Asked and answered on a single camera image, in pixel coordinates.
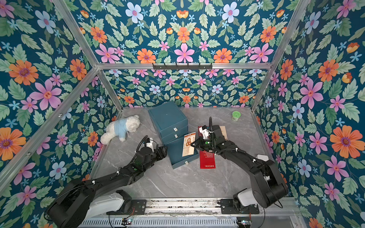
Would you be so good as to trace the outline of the teal drawer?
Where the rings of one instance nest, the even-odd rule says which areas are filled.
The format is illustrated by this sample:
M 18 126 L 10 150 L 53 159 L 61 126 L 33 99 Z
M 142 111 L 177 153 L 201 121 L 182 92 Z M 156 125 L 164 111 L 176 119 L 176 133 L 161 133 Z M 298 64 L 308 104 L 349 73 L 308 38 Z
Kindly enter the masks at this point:
M 160 135 L 162 137 L 167 137 L 169 135 L 182 135 L 187 133 L 188 131 L 188 125 L 179 125 L 179 126 L 170 126 L 168 128 L 163 129 L 160 132 Z
M 177 169 L 199 158 L 199 153 L 194 148 L 192 155 L 183 156 L 183 136 L 168 142 L 165 146 L 167 147 L 167 154 L 173 169 Z
M 176 140 L 176 139 L 178 139 L 178 138 L 180 138 L 180 137 L 184 137 L 184 136 L 185 136 L 185 135 L 187 135 L 187 134 L 188 134 L 188 131 L 187 131 L 187 130 L 177 131 L 177 132 L 174 132 L 174 133 L 169 134 L 169 135 L 167 135 L 167 136 L 164 136 L 164 137 L 162 138 L 162 142 L 163 142 L 164 144 L 166 144 L 166 143 L 169 143 L 169 142 L 171 142 L 171 141 L 173 141 L 173 140 Z

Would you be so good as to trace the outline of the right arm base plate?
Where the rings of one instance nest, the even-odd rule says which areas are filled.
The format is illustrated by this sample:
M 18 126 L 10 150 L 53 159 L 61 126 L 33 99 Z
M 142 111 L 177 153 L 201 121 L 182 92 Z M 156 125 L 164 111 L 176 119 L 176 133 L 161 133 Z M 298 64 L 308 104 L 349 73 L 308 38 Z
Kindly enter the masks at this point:
M 217 204 L 222 214 L 259 214 L 257 205 L 243 206 L 237 199 L 220 199 Z

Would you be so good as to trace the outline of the cream postcard red emblem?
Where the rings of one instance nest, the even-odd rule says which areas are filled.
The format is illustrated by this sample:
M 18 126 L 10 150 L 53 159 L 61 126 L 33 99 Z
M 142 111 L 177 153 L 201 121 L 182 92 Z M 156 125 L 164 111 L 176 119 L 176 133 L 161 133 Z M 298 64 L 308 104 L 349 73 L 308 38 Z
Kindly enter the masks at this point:
M 194 154 L 194 148 L 191 144 L 195 141 L 196 133 L 189 133 L 183 138 L 183 151 L 182 157 L 186 157 Z

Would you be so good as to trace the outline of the teal top drawer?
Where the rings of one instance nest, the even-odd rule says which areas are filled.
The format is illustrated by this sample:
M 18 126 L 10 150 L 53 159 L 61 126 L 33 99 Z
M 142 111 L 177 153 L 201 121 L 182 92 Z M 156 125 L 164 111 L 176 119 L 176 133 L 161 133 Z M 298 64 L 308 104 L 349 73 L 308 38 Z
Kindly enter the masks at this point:
M 182 135 L 187 133 L 188 131 L 188 125 L 179 125 L 179 126 L 170 126 L 168 128 L 163 129 L 160 132 L 160 135 L 162 137 L 167 137 L 169 135 Z

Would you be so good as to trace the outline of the teal bottom drawer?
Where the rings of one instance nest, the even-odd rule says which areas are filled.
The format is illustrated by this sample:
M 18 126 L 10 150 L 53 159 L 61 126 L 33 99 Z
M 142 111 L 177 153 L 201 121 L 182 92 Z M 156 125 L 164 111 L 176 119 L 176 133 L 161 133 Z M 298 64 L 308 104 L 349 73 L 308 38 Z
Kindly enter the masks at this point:
M 183 156 L 183 136 L 168 142 L 165 146 L 167 147 L 167 154 L 173 169 L 177 169 L 199 158 L 199 153 L 194 148 L 192 155 Z

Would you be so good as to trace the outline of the red postcard white text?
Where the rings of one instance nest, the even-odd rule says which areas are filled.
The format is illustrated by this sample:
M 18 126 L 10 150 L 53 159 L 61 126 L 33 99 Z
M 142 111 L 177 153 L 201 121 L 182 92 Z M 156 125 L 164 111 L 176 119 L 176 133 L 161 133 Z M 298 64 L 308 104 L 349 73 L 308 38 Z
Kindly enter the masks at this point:
M 199 126 L 198 127 L 198 131 L 199 131 L 199 136 L 200 137 L 205 137 L 205 135 L 206 135 L 206 125 L 204 125 L 204 126 Z

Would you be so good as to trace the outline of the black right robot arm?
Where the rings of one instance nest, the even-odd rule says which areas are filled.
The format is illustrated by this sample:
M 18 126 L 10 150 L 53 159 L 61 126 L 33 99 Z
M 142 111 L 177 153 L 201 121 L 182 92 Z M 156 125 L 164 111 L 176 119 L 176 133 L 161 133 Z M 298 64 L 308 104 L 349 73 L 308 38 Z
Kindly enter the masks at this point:
M 244 189 L 233 196 L 233 207 L 237 211 L 251 205 L 259 205 L 266 209 L 279 202 L 289 193 L 275 162 L 268 156 L 252 156 L 240 149 L 234 142 L 226 140 L 219 125 L 209 125 L 198 128 L 199 137 L 192 142 L 195 149 L 216 154 L 242 168 L 250 178 L 249 189 Z

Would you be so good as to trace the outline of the teal drawer cabinet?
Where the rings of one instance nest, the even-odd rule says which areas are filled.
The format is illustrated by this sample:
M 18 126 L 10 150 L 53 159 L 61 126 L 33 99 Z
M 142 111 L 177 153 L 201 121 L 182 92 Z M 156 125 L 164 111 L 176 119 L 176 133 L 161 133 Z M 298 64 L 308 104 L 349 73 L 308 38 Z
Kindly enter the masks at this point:
M 148 110 L 148 114 L 158 133 L 170 126 L 188 125 L 187 117 L 172 101 Z

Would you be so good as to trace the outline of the cream postcard red text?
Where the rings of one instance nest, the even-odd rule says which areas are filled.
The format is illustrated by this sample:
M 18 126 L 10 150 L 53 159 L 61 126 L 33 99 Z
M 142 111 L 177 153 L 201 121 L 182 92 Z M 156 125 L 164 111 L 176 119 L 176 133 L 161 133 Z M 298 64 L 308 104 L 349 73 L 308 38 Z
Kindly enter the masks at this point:
M 221 133 L 222 133 L 224 139 L 227 141 L 228 140 L 228 136 L 227 136 L 227 132 L 226 132 L 225 126 L 220 126 L 220 129 L 221 129 Z

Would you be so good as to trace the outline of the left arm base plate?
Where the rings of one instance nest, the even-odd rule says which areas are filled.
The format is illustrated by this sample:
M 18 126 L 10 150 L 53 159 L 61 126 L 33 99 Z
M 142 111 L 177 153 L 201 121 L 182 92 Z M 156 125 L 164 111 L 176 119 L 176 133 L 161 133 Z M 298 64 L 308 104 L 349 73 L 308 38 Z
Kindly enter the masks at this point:
M 147 200 L 131 199 L 124 202 L 117 211 L 109 211 L 107 215 L 144 215 L 146 210 Z

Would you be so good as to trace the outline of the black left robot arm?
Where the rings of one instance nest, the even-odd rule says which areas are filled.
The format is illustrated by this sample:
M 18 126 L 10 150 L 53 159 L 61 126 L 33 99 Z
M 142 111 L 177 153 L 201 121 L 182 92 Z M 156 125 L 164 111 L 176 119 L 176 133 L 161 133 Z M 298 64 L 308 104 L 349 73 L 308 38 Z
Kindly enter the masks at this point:
M 155 162 L 167 156 L 166 146 L 149 147 L 149 142 L 145 136 L 132 160 L 116 172 L 96 179 L 71 181 L 47 207 L 45 219 L 59 228 L 77 228 L 84 220 L 99 214 L 129 212 L 131 197 L 120 188 L 137 182 Z

